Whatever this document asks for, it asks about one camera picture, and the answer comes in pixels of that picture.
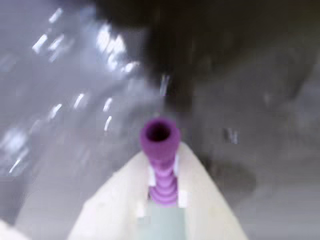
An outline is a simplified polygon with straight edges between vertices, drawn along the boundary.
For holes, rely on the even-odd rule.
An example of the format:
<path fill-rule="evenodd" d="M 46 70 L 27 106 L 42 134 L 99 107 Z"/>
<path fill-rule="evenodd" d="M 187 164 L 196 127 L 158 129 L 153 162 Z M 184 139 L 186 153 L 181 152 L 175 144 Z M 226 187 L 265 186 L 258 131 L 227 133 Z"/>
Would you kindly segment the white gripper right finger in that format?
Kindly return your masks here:
<path fill-rule="evenodd" d="M 184 209 L 187 240 L 246 240 L 226 199 L 184 142 L 178 152 L 178 206 Z"/>

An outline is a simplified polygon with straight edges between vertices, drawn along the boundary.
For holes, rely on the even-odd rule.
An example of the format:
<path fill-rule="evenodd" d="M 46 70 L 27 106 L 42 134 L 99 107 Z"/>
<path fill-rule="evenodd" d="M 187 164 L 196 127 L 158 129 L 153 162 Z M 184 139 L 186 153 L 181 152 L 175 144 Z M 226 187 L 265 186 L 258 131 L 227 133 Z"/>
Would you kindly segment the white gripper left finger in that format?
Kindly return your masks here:
<path fill-rule="evenodd" d="M 82 205 L 67 238 L 130 240 L 146 214 L 148 191 L 149 162 L 139 152 Z"/>

